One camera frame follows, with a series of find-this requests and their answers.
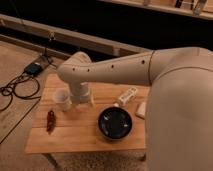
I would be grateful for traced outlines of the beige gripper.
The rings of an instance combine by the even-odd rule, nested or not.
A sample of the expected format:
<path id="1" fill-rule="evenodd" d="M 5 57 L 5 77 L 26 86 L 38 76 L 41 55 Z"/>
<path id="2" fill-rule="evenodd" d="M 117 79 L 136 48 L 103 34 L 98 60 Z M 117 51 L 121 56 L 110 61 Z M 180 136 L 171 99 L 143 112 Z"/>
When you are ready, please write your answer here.
<path id="1" fill-rule="evenodd" d="M 74 105 L 93 105 L 92 91 L 88 82 L 72 83 L 69 85 L 70 99 Z"/>

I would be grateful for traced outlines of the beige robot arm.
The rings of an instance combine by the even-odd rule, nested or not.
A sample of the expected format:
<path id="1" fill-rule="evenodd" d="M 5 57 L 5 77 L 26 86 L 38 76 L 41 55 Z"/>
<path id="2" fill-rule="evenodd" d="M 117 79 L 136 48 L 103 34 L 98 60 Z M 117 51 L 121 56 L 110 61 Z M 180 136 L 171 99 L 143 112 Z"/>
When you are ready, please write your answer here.
<path id="1" fill-rule="evenodd" d="M 171 48 L 100 62 L 77 52 L 58 76 L 77 103 L 90 97 L 90 82 L 148 86 L 147 170 L 213 171 L 213 51 Z"/>

